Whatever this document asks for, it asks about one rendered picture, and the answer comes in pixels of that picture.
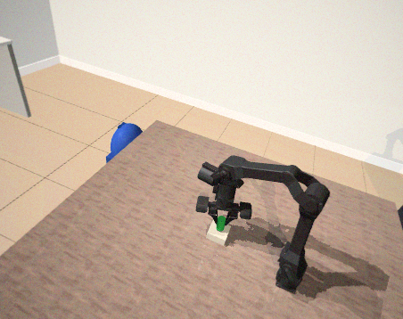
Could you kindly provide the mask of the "green cylinder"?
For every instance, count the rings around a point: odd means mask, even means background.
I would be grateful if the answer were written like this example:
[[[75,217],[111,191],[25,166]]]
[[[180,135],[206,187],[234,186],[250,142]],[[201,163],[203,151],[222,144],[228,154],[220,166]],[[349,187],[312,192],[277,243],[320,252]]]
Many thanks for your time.
[[[226,222],[226,218],[223,216],[219,216],[218,222],[217,222],[217,230],[223,231],[225,228],[225,222]]]

